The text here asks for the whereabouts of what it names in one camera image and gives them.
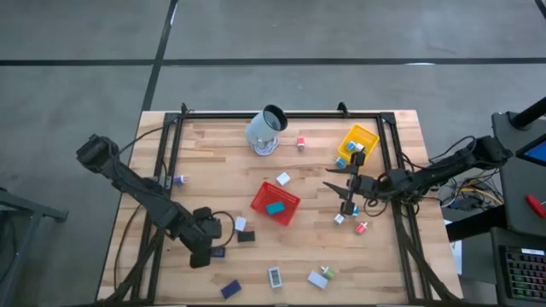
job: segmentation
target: computer monitor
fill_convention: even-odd
[[[546,134],[525,145],[515,155],[520,159],[546,166]]]

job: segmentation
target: purple block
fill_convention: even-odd
[[[234,280],[228,286],[224,287],[221,291],[222,291],[222,295],[224,296],[224,299],[228,299],[230,296],[232,296],[235,293],[238,293],[240,290],[241,290],[241,285],[239,284],[239,281]]]

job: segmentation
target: teal block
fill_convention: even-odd
[[[284,204],[282,201],[277,201],[276,203],[267,205],[265,207],[265,210],[267,211],[267,214],[272,215],[275,213],[283,212],[284,211]]]

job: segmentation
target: keyboard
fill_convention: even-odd
[[[546,257],[543,251],[502,246],[507,295],[546,303]]]

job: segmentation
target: red object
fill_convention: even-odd
[[[357,234],[361,235],[363,233],[366,232],[366,230],[368,230],[368,228],[366,227],[368,223],[360,223],[357,228],[355,229],[355,231],[357,232]]]
[[[267,214],[267,209],[265,207],[277,201],[282,201],[284,204],[284,211],[273,215]],[[293,214],[296,212],[296,209],[298,209],[299,201],[300,199],[298,197],[282,188],[278,188],[269,182],[264,182],[256,193],[250,207],[259,213],[274,219],[280,225],[288,226],[290,221],[292,221]]]
[[[526,196],[527,204],[529,207],[540,217],[546,217],[546,209],[544,209],[543,204],[538,201],[535,196],[528,194]]]

